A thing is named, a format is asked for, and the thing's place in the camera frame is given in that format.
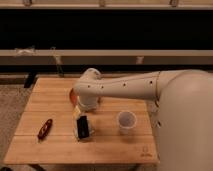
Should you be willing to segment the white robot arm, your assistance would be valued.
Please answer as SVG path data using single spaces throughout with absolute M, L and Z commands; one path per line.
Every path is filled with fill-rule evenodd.
M 87 109 L 99 97 L 156 101 L 156 171 L 213 171 L 213 73 L 170 70 L 103 79 L 89 68 L 74 92 Z

